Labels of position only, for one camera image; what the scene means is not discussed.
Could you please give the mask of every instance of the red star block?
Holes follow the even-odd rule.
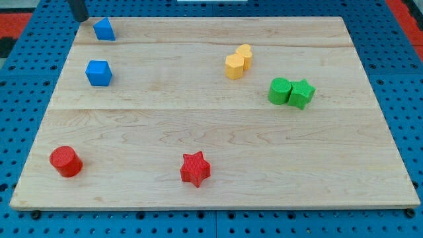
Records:
[[[197,188],[204,179],[210,177],[210,164],[204,160],[202,151],[193,155],[184,154],[180,177],[184,182],[192,182]]]

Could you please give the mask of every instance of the green block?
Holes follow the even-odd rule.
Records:
[[[304,110],[305,105],[311,102],[316,89],[311,86],[306,79],[299,82],[291,82],[292,92],[288,100],[288,105],[296,106]]]
[[[270,84],[268,99],[273,104],[281,105],[288,101],[291,89],[291,83],[287,79],[275,78]]]

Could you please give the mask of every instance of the blue block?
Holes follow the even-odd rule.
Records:
[[[112,71],[107,61],[104,60],[91,60],[88,63],[85,74],[91,86],[109,86],[112,79]]]
[[[94,31],[97,35],[97,39],[99,40],[116,40],[114,37],[112,25],[108,21],[107,17],[103,18],[101,21],[94,25]]]

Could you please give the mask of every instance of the wooden board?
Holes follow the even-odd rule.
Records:
[[[328,210],[419,205],[341,18],[110,19],[115,42],[81,24],[11,206],[17,210]],[[224,62],[251,44],[252,68]],[[108,60],[91,87],[89,60]],[[305,110],[271,104],[275,77],[316,87]],[[48,163],[58,146],[84,162]],[[211,177],[180,180],[203,151]]]

